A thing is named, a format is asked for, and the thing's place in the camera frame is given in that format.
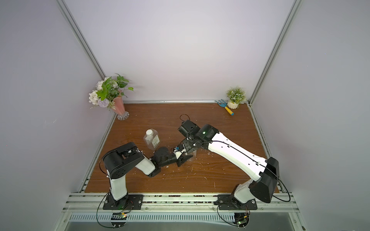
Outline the tall clear labelled bottle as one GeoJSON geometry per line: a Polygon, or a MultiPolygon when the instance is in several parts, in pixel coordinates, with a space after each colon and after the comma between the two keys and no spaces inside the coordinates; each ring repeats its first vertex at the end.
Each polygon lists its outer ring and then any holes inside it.
{"type": "Polygon", "coordinates": [[[196,156],[197,156],[197,150],[194,150],[193,152],[188,152],[186,157],[188,158],[187,159],[187,162],[193,162],[195,159],[196,159],[196,156]]]}

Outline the square clear plastic bottle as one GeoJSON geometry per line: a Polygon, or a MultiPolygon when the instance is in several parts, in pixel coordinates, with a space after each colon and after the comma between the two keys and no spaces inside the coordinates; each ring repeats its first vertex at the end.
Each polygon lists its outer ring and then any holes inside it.
{"type": "Polygon", "coordinates": [[[145,132],[144,142],[150,150],[155,151],[159,147],[161,140],[159,138],[158,132],[154,129],[152,130],[154,131],[154,134],[152,136],[147,136],[145,132]]]}

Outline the white bottle cap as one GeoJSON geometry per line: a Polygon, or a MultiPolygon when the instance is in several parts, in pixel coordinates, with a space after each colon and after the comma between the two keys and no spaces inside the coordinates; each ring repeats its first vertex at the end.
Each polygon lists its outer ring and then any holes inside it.
{"type": "Polygon", "coordinates": [[[154,134],[154,131],[152,129],[149,129],[146,131],[147,136],[152,136],[154,134]]]}

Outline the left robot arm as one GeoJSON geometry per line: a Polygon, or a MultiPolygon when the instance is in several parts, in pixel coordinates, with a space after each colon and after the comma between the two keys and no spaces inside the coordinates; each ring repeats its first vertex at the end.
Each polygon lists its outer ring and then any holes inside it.
{"type": "Polygon", "coordinates": [[[110,193],[114,201],[119,201],[128,195],[126,188],[126,174],[137,168],[149,177],[161,172],[161,168],[176,163],[183,165],[193,157],[196,148],[187,141],[182,141],[172,151],[161,147],[147,158],[134,142],[127,143],[107,152],[102,161],[109,178],[110,193]]]}

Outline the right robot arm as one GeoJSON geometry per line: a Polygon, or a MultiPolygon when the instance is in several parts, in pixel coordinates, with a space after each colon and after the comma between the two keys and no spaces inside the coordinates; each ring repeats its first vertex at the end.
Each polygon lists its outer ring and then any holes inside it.
{"type": "Polygon", "coordinates": [[[240,204],[252,199],[271,202],[280,177],[279,162],[275,158],[265,159],[247,151],[209,124],[200,128],[192,121],[186,120],[178,130],[185,139],[180,147],[176,148],[177,159],[199,148],[218,154],[250,177],[247,182],[236,186],[231,194],[231,200],[240,204]]]}

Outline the blue yellow garden trowel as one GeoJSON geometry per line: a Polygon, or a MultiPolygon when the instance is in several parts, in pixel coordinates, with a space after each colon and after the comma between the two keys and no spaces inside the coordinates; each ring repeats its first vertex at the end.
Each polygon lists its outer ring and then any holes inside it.
{"type": "Polygon", "coordinates": [[[230,115],[234,115],[234,112],[227,107],[227,103],[224,100],[215,100],[215,102],[220,106],[223,107],[230,115]]]}

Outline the small potted green plant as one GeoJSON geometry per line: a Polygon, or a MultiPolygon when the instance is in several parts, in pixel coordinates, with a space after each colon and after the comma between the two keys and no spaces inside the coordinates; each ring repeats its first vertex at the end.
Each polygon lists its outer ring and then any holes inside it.
{"type": "Polygon", "coordinates": [[[226,91],[228,98],[227,106],[230,109],[237,109],[240,104],[243,104],[246,100],[246,92],[241,87],[233,87],[226,91]]]}

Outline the pink vase with flowers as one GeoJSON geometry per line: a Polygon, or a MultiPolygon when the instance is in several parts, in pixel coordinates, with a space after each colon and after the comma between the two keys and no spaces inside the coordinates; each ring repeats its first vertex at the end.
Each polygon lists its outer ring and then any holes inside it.
{"type": "Polygon", "coordinates": [[[116,77],[105,77],[88,94],[88,102],[93,108],[101,107],[113,111],[118,120],[126,120],[130,114],[124,107],[123,98],[127,97],[125,91],[134,91],[133,87],[128,87],[129,83],[126,77],[118,73],[116,77]]]}

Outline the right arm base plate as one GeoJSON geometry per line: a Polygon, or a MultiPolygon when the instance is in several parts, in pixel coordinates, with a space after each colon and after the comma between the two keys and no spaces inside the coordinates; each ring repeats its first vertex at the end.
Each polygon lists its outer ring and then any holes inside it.
{"type": "Polygon", "coordinates": [[[257,210],[255,199],[242,203],[232,195],[219,194],[214,205],[219,207],[219,210],[257,210]]]}

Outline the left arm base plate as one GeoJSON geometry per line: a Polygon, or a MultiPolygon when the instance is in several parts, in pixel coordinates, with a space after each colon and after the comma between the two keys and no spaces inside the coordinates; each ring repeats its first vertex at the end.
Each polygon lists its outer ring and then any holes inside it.
{"type": "Polygon", "coordinates": [[[103,210],[140,210],[143,202],[142,194],[127,194],[119,200],[115,200],[111,193],[108,193],[103,201],[103,210]]]}

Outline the aluminium front rail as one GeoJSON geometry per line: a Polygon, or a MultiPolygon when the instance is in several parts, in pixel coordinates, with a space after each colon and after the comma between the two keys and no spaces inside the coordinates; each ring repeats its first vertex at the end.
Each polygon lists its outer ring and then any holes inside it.
{"type": "MultiPolygon", "coordinates": [[[[214,205],[216,193],[143,193],[143,202],[137,212],[211,212],[219,210],[214,205]]],[[[72,193],[63,207],[63,212],[110,212],[120,210],[103,210],[105,193],[72,193]]],[[[255,199],[256,212],[299,212],[294,197],[286,193],[279,193],[278,199],[272,198],[270,203],[255,199]]]]}

